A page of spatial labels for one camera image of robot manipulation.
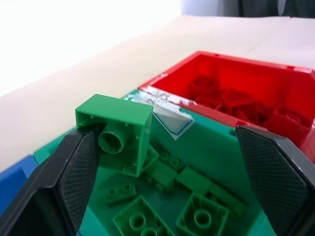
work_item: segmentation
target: lego tube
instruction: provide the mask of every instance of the lego tube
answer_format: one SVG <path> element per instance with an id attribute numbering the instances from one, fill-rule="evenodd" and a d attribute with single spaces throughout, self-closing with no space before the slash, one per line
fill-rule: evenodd
<path id="1" fill-rule="evenodd" d="M 199 230 L 206 231 L 210 228 L 212 218 L 207 210 L 199 209 L 193 215 L 196 226 Z"/>
<path id="2" fill-rule="evenodd" d="M 131 125 L 111 122 L 100 133 L 98 144 L 105 152 L 117 154 L 124 149 L 132 134 Z"/>
<path id="3" fill-rule="evenodd" d="M 158 236 L 158 234 L 154 228 L 147 227 L 141 232 L 141 236 Z"/>
<path id="4" fill-rule="evenodd" d="M 129 224 L 131 229 L 135 232 L 141 232 L 147 226 L 146 218 L 140 212 L 137 212 L 131 216 Z"/>

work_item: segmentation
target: plastic bin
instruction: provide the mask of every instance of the plastic bin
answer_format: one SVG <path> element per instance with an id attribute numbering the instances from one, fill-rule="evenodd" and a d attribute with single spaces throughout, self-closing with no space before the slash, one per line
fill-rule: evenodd
<path id="1" fill-rule="evenodd" d="M 251 190 L 234 129 L 190 110 L 183 109 L 183 111 L 192 115 L 195 124 L 177 141 L 155 117 L 152 119 L 150 144 L 162 156 L 161 161 L 165 161 L 161 153 L 167 152 L 203 176 L 212 179 L 246 204 L 247 207 L 242 216 L 230 217 L 226 220 L 222 236 L 275 236 Z M 63 136 L 34 153 L 38 163 L 42 163 L 54 151 Z M 167 176 L 164 175 L 166 184 L 170 183 L 168 178 L 174 177 L 174 171 L 167 169 Z M 167 226 L 165 228 L 172 231 L 169 235 L 180 236 L 176 222 L 180 215 L 186 215 L 186 212 L 182 213 L 182 211 L 189 201 L 191 192 L 168 185 L 173 190 L 171 193 L 164 193 L 148 180 L 149 178 L 142 175 L 140 177 L 128 176 L 99 166 L 94 189 L 80 228 L 81 235 L 120 236 L 121 232 L 125 232 L 124 229 L 117 228 L 121 222 L 117 217 L 128 216 L 130 212 L 128 209 L 132 210 L 135 206 L 131 206 L 130 201 L 109 205 L 106 202 L 106 196 L 111 193 L 109 189 L 117 188 L 124 183 L 134 183 L 137 194 L 143 196 L 135 201 L 150 205 L 149 213 L 145 212 L 145 214 L 149 217 L 157 215 L 158 217 L 154 219 L 163 221 L 163 224 Z M 214 203 L 208 203 L 209 200 L 204 201 L 209 207 L 216 206 Z"/>
<path id="2" fill-rule="evenodd" d="M 289 138 L 315 162 L 315 72 L 309 68 L 197 52 L 138 89 L 189 99 L 184 108 L 231 127 Z"/>
<path id="3" fill-rule="evenodd" d="M 38 164 L 34 157 L 28 155 L 0 173 L 0 215 L 2 215 L 37 166 Z"/>

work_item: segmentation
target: blue plastic bin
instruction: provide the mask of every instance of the blue plastic bin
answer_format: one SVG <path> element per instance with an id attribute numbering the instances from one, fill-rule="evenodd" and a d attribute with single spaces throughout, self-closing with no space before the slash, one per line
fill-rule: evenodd
<path id="1" fill-rule="evenodd" d="M 35 158 L 28 155 L 0 173 L 0 216 L 37 166 Z"/>

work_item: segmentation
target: white wall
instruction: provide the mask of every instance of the white wall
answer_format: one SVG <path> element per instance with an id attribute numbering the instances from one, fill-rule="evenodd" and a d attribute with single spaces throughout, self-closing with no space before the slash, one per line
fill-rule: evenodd
<path id="1" fill-rule="evenodd" d="M 178 0 L 0 0 L 0 96 L 179 15 Z"/>

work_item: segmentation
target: green 2x2 lego brick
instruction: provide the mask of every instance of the green 2x2 lego brick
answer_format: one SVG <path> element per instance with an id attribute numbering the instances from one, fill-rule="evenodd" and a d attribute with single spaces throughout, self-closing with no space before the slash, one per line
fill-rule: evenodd
<path id="1" fill-rule="evenodd" d="M 103 122 L 100 166 L 138 177 L 147 156 L 153 106 L 95 94 L 75 110 L 77 128 Z"/>
<path id="2" fill-rule="evenodd" d="M 220 236 L 228 214 L 229 209 L 192 193 L 176 222 L 176 227 L 186 236 Z"/>
<path id="3" fill-rule="evenodd" d="M 142 196 L 113 220 L 122 236 L 175 236 Z"/>

